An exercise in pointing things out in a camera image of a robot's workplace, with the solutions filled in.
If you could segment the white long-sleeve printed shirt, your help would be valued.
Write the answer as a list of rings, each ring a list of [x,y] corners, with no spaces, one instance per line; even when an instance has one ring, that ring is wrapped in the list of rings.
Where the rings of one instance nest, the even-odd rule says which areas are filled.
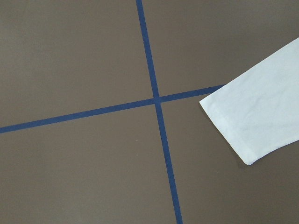
[[[293,40],[200,105],[246,165],[299,139],[299,41]]]

